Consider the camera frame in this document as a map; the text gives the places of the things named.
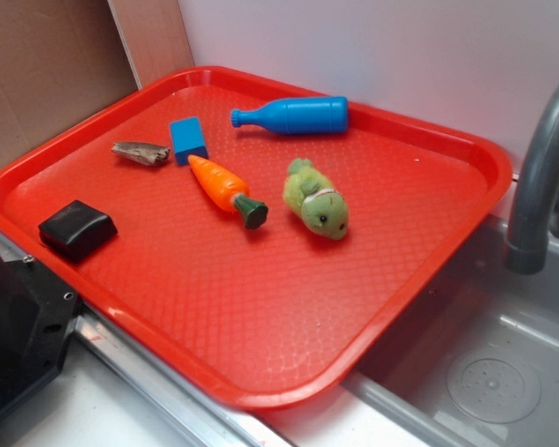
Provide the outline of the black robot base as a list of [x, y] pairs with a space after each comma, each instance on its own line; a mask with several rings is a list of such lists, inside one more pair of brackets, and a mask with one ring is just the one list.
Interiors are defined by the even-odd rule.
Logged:
[[80, 305], [33, 256], [0, 252], [0, 420], [61, 373]]

